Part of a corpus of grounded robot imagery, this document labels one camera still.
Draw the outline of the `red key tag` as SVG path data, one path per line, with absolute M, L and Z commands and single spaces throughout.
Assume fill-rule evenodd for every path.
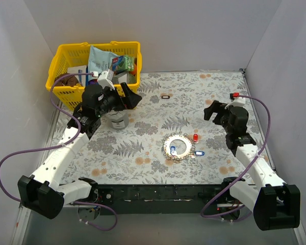
M 198 143 L 198 141 L 199 141 L 199 136 L 198 136 L 198 134 L 193 134 L 193 142 L 194 142 L 194 143 Z

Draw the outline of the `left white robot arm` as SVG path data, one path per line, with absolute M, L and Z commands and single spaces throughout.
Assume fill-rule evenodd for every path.
M 67 204 L 75 201 L 93 204 L 98 200 L 98 184 L 94 180 L 81 177 L 70 184 L 60 182 L 71 161 L 100 127 L 101 117 L 111 111 L 134 109 L 142 100 L 126 83 L 121 88 L 123 96 L 99 84 L 85 88 L 57 149 L 29 177 L 19 179 L 17 186 L 23 206 L 53 219 Z

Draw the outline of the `silver disc keyring organiser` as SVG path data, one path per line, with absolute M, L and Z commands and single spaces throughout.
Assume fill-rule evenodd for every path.
M 172 145 L 176 147 L 177 156 L 170 154 L 170 147 Z M 195 146 L 187 134 L 170 134 L 163 140 L 162 153 L 168 160 L 187 160 L 189 158 L 195 158 Z

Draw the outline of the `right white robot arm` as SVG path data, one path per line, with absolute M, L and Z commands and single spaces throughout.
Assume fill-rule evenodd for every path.
M 245 99 L 235 98 L 224 104 L 213 101 L 204 109 L 204 119 L 216 114 L 213 122 L 226 131 L 226 145 L 245 166 L 244 172 L 232 180 L 224 180 L 223 188 L 206 203 L 207 209 L 219 197 L 232 203 L 236 199 L 247 207 L 262 231 L 297 228 L 300 224 L 300 190 L 287 184 L 261 157 L 255 140 L 247 132 L 249 113 Z

